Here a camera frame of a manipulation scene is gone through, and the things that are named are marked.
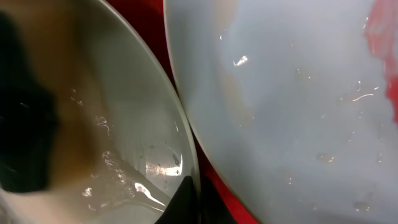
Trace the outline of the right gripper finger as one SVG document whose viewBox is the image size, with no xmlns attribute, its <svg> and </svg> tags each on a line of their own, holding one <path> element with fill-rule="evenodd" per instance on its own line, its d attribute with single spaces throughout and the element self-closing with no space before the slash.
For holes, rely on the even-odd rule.
<svg viewBox="0 0 398 224">
<path fill-rule="evenodd" d="M 164 213 L 155 224 L 198 223 L 197 193 L 191 176 L 185 176 Z"/>
</svg>

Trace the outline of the light blue plate front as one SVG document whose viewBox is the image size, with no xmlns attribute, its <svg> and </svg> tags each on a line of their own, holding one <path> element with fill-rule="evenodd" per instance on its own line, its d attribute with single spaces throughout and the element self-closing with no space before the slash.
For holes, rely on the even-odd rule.
<svg viewBox="0 0 398 224">
<path fill-rule="evenodd" d="M 197 179 L 177 94 L 106 1 L 1 2 L 1 222 L 156 223 Z"/>
</svg>

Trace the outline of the white plate with red stain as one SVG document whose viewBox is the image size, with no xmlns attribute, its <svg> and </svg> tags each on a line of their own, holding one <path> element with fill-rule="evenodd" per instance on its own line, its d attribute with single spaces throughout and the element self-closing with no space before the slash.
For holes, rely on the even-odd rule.
<svg viewBox="0 0 398 224">
<path fill-rule="evenodd" d="M 397 2 L 164 2 L 209 161 L 264 223 L 397 222 Z"/>
</svg>

